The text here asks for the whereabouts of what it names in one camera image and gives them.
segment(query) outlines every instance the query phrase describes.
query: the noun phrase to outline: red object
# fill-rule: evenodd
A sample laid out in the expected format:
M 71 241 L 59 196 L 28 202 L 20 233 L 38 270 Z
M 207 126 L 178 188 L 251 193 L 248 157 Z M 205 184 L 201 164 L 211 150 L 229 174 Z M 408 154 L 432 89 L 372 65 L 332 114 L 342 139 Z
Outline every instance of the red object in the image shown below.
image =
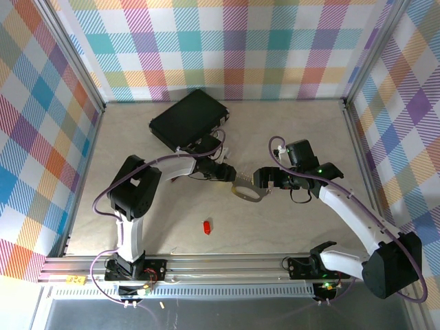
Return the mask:
M 208 220 L 205 220 L 203 222 L 203 231 L 205 232 L 205 234 L 209 235 L 211 233 L 211 224 L 209 223 Z

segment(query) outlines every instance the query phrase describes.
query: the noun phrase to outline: plaid wall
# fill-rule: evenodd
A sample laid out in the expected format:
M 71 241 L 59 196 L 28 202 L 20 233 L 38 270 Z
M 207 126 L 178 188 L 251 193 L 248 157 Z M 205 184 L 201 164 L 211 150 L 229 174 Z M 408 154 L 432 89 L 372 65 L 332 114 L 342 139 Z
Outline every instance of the plaid wall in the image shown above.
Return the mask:
M 52 3 L 110 101 L 179 100 L 196 87 L 220 100 L 340 98 L 391 6 L 386 0 Z
M 440 327 L 440 1 L 413 0 L 356 98 L 386 218 L 414 230 Z
M 347 97 L 351 87 L 353 86 L 353 82 L 358 77 L 359 71 L 361 70 L 362 66 L 365 63 L 366 57 L 369 54 L 371 50 L 371 46 L 376 41 L 379 31 L 382 28 L 383 24 L 385 23 L 385 20 L 388 18 L 388 14 L 390 13 L 390 10 L 395 3 L 395 0 L 387 0 L 386 5 L 384 6 L 384 9 L 382 10 L 382 13 L 379 16 L 379 19 L 376 21 L 376 24 L 373 28 L 373 31 L 371 32 L 368 41 L 364 45 L 364 49 L 362 50 L 361 54 L 359 55 L 356 66 L 354 67 L 353 71 L 351 72 L 350 78 L 348 83 L 345 86 L 344 93 L 342 94 L 343 97 Z
M 0 276 L 56 252 L 98 111 L 32 0 L 0 0 Z

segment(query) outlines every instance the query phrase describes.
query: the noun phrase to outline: table surface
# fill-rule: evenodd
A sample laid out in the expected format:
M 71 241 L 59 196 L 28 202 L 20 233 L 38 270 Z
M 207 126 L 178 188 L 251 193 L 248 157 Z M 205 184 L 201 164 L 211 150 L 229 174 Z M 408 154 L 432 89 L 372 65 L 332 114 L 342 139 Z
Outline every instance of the table surface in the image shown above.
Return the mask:
M 267 152 L 273 135 L 288 143 L 308 139 L 321 163 L 333 162 L 346 185 L 366 201 L 366 190 L 338 101 L 222 102 L 230 110 L 224 124 L 227 163 L 252 174 L 274 166 Z M 68 255 L 96 255 L 116 246 L 116 225 L 91 211 L 91 203 L 113 180 L 124 160 L 136 154 L 146 160 L 171 151 L 148 124 L 172 103 L 109 104 L 93 152 L 84 192 L 71 234 Z M 275 190 L 259 203 L 239 199 L 231 183 L 180 177 L 163 183 L 144 219 L 147 254 L 307 252 L 325 241 L 363 248 L 349 227 L 321 201 L 294 204 L 285 190 Z M 307 198 L 295 191 L 297 200 Z M 108 199 L 99 204 L 111 212 Z M 211 235 L 202 223 L 212 222 Z

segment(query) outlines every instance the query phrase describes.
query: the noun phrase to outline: purple cable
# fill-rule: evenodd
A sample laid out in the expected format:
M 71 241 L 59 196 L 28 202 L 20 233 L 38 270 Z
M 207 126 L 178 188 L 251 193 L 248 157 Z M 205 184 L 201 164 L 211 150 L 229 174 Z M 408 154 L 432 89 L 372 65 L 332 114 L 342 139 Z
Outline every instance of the purple cable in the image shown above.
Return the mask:
M 380 222 L 380 220 L 356 196 L 352 195 L 351 192 L 348 191 L 346 188 L 342 187 L 339 184 L 336 184 L 335 182 L 332 182 L 328 179 L 325 179 L 323 177 L 317 177 L 315 175 L 308 175 L 308 174 L 304 174 L 304 173 L 297 173 L 297 172 L 289 170 L 287 167 L 283 166 L 275 158 L 275 155 L 272 152 L 272 142 L 275 139 L 279 139 L 282 141 L 283 148 L 286 145 L 286 141 L 284 140 L 284 138 L 282 138 L 281 136 L 277 136 L 277 135 L 272 136 L 269 140 L 270 157 L 274 160 L 274 162 L 276 162 L 278 164 L 278 166 L 282 170 L 284 170 L 285 172 L 287 172 L 291 175 L 297 176 L 297 177 L 304 177 L 306 179 L 314 179 L 314 180 L 319 180 L 319 181 L 325 182 L 326 184 L 338 189 L 341 193 L 344 193 L 349 199 L 351 199 L 362 211 L 364 211 L 371 218 L 371 220 L 373 220 L 385 232 L 385 234 L 387 234 L 393 240 L 393 242 L 397 244 L 397 246 L 404 252 L 405 256 L 408 258 L 411 265 L 414 267 L 414 270 L 419 277 L 421 287 L 423 289 L 423 294 L 422 294 L 421 298 L 419 298 L 419 299 L 407 297 L 404 294 L 402 294 L 401 292 L 397 292 L 397 294 L 399 296 L 401 296 L 403 299 L 406 299 L 407 301 L 410 301 L 412 303 L 417 303 L 417 304 L 424 303 L 426 301 L 426 299 L 428 298 L 428 288 L 426 286 L 426 281 L 425 281 L 423 274 L 421 273 L 420 267 L 418 266 L 417 262 L 414 260 L 413 256 L 411 256 L 410 252 L 406 249 L 406 247 L 404 247 L 404 245 L 402 243 L 400 243 L 400 241 L 382 224 L 382 222 Z
M 175 153 L 175 154 L 172 154 L 172 155 L 167 155 L 167 156 L 163 156 L 163 157 L 159 157 L 159 158 L 157 158 L 157 159 L 155 159 L 155 160 L 152 160 L 151 162 L 148 162 L 148 163 L 146 163 L 146 164 L 144 164 L 144 165 L 141 165 L 141 166 L 139 166 L 137 169 L 135 169 L 135 170 L 132 170 L 129 174 L 127 174 L 127 175 L 125 175 L 124 177 L 122 177 L 121 179 L 119 179 L 117 182 L 115 182 L 114 184 L 112 184 L 112 185 L 110 185 L 110 187 L 108 187 L 108 188 L 106 188 L 106 189 L 104 189 L 96 198 L 95 198 L 95 200 L 93 201 L 93 204 L 92 204 L 92 208 L 93 208 L 93 211 L 96 213 L 96 214 L 98 214 L 98 215 L 104 215 L 104 216 L 108 216 L 108 217 L 112 217 L 112 218 L 116 218 L 116 220 L 117 220 L 117 223 L 118 223 L 118 225 L 120 226 L 119 228 L 118 228 L 118 230 L 120 230 L 120 244 L 122 245 L 124 242 L 123 242 L 123 232 L 122 232 L 122 219 L 118 216 L 118 215 L 116 215 L 116 214 L 113 214 L 113 213 L 108 213 L 108 212 L 102 212 L 102 211 L 99 211 L 98 209 L 97 209 L 97 205 L 98 205 L 98 203 L 99 203 L 99 201 L 101 200 L 101 198 L 103 198 L 110 190 L 112 190 L 112 189 L 114 189 L 114 188 L 116 188 L 117 186 L 119 186 L 120 184 L 122 184 L 123 182 L 125 182 L 126 180 L 128 180 L 128 179 L 130 179 L 130 178 L 132 178 L 134 175 L 136 175 L 137 173 L 139 173 L 140 171 L 142 171 L 143 169 L 145 169 L 145 168 L 147 168 L 148 166 L 151 166 L 151 165 L 154 165 L 154 164 L 157 164 L 157 163 L 159 163 L 159 162 L 163 162 L 164 160 L 170 160 L 170 159 L 173 159 L 173 158 L 180 158 L 180 157 L 191 157 L 191 158 L 198 158 L 198 157 L 205 157 L 205 156 L 209 156 L 209 155 L 212 155 L 213 153 L 215 153 L 217 150 L 219 150 L 222 146 L 223 146 L 223 144 L 225 143 L 225 140 L 226 140 L 226 133 L 225 133 L 225 131 L 223 130 L 223 129 L 216 129 L 214 132 L 217 132 L 217 131 L 220 131 L 220 132 L 222 132 L 222 134 L 223 134 L 223 139 L 222 139 L 222 141 L 220 142 L 220 144 L 217 146 L 217 147 L 215 147 L 214 149 L 212 149 L 211 151 L 208 151 L 207 153 L 196 153 L 196 154 L 179 154 L 179 153 Z M 95 278 L 94 278 L 94 265 L 95 265 L 95 263 L 96 263 L 96 261 L 102 256 L 102 255 L 104 255 L 104 254 L 113 254 L 113 253 L 116 253 L 118 251 L 118 249 L 116 249 L 116 250 L 105 250 L 105 251 L 102 251 L 101 253 L 99 253 L 97 256 L 96 256 L 96 258 L 91 262 L 91 265 L 90 265 L 90 277 L 91 277 L 91 280 L 93 281 L 93 283 L 94 283 L 94 285 L 98 288 L 98 290 L 104 295 L 104 296 L 106 296 L 108 299 L 110 299 L 111 301 L 113 301 L 113 302 L 115 302 L 115 303 L 118 303 L 118 304 L 120 304 L 120 305 L 124 305 L 124 303 L 122 302 L 122 301 L 120 301 L 120 300 L 118 300 L 118 299 L 115 299 L 115 298 L 113 298 L 113 297 L 110 297 L 108 294 L 106 294 L 105 292 L 104 292 L 104 290 L 102 290 L 99 286 L 98 286 L 98 284 L 97 284 L 97 282 L 95 281 Z
M 94 283 L 94 285 L 98 288 L 98 290 L 99 290 L 99 291 L 100 291 L 100 292 L 101 292 L 106 298 L 108 298 L 109 300 L 113 301 L 114 303 L 117 303 L 117 304 L 119 304 L 119 305 L 124 305 L 124 306 L 125 306 L 125 304 L 124 304 L 121 300 L 115 299 L 115 298 L 109 296 L 108 294 L 106 294 L 106 293 L 104 292 L 104 290 L 101 289 L 101 288 L 99 287 L 99 285 L 97 284 L 97 282 L 96 282 L 96 280 L 95 280 L 95 278 L 94 278 L 94 265 L 95 265 L 96 261 L 97 261 L 102 255 L 104 255 L 104 254 L 112 254 L 112 253 L 115 253 L 115 252 L 117 252 L 117 250 L 105 250 L 105 251 L 102 251 L 101 253 L 99 253 L 99 254 L 96 256 L 96 258 L 91 262 L 91 265 L 90 265 L 90 277 L 91 277 L 91 280 L 92 280 L 92 282 Z M 159 324 L 159 321 L 157 320 L 156 315 L 154 315 L 154 313 L 153 313 L 148 307 L 146 307 L 146 306 L 141 306 L 141 302 L 139 302 L 139 303 L 137 304 L 137 306 L 138 306 L 138 307 L 141 307 L 142 309 L 145 309 L 147 312 L 149 312 L 149 313 L 151 314 L 151 316 L 153 317 L 153 319 L 154 319 L 156 325 L 158 325 L 158 324 Z

